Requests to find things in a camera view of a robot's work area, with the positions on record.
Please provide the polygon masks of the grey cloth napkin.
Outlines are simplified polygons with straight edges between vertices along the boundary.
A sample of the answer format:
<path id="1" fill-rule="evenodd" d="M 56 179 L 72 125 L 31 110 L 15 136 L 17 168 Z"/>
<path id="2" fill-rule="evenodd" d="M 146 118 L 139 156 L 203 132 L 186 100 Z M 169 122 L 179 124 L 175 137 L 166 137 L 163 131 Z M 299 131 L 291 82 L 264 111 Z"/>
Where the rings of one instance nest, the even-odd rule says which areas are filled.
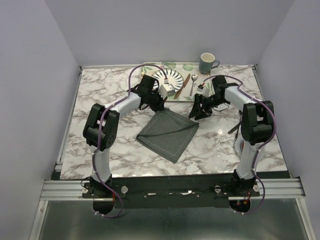
<path id="1" fill-rule="evenodd" d="M 137 134 L 136 140 L 144 147 L 177 163 L 193 139 L 199 123 L 165 108 L 154 114 L 147 125 Z"/>

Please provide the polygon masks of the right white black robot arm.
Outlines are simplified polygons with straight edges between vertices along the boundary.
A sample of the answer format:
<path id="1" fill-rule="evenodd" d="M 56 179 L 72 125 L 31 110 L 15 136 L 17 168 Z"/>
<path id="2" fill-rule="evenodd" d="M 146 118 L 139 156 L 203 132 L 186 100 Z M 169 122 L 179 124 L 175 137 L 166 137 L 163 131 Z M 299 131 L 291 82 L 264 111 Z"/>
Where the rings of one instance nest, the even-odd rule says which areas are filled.
<path id="1" fill-rule="evenodd" d="M 238 81 L 228 83 L 226 78 Z M 258 179 L 256 168 L 263 157 L 263 150 L 275 136 L 277 130 L 274 115 L 274 105 L 271 101 L 261 101 L 241 89 L 243 82 L 236 77 L 214 75 L 205 79 L 211 80 L 214 94 L 204 96 L 196 93 L 189 118 L 205 119 L 212 115 L 213 108 L 222 104 L 233 104 L 242 113 L 240 121 L 240 136 L 242 137 L 242 152 L 240 162 L 234 171 L 230 191 L 241 196 L 252 189 Z"/>

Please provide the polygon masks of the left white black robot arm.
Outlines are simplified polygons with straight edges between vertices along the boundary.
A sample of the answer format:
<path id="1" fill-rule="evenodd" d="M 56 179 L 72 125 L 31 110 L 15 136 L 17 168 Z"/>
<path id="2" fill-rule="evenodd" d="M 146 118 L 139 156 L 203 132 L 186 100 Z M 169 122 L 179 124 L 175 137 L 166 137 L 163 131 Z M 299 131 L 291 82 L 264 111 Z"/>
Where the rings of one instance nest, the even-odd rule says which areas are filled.
<path id="1" fill-rule="evenodd" d="M 108 181 L 112 176 L 110 148 L 117 138 L 119 121 L 130 112 L 141 110 L 144 105 L 154 112 L 162 111 L 171 88 L 167 80 L 154 88 L 158 82 L 157 79 L 144 75 L 141 82 L 130 88 L 120 99 L 107 105 L 96 103 L 92 106 L 83 129 L 86 143 L 93 147 L 92 173 L 89 186 L 86 187 L 90 194 L 104 198 L 115 193 Z"/>

